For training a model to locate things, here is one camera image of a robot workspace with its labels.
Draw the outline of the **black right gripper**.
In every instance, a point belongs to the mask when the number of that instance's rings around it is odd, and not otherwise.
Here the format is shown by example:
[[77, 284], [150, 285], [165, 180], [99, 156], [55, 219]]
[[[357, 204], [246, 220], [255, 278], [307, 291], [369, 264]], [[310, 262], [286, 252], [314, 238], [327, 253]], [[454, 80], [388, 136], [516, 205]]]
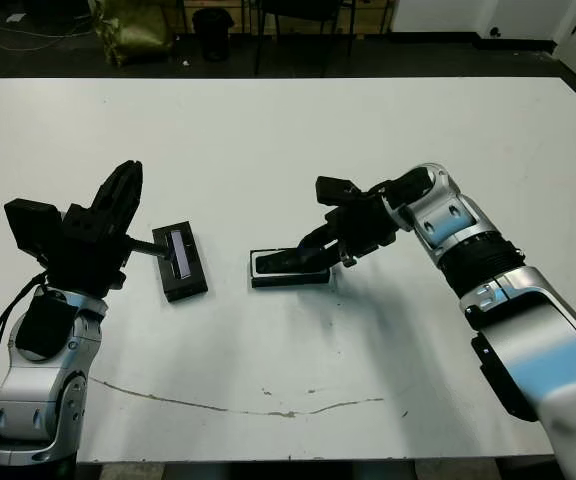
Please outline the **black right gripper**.
[[301, 264], [337, 264], [341, 260], [351, 267], [358, 258], [393, 243], [399, 230], [381, 195], [338, 206], [324, 218], [328, 225], [315, 228], [298, 243], [295, 254]]

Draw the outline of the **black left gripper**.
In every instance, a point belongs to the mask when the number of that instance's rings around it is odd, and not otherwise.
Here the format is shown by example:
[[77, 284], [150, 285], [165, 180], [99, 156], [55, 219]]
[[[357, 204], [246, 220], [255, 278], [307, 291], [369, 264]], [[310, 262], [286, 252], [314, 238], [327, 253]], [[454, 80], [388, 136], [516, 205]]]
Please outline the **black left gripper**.
[[69, 207], [57, 239], [46, 254], [45, 268], [51, 286], [105, 296], [123, 287], [126, 275], [122, 268], [133, 252], [168, 258], [166, 246], [127, 234], [140, 203], [142, 186], [142, 164], [129, 160], [110, 174], [90, 207]]

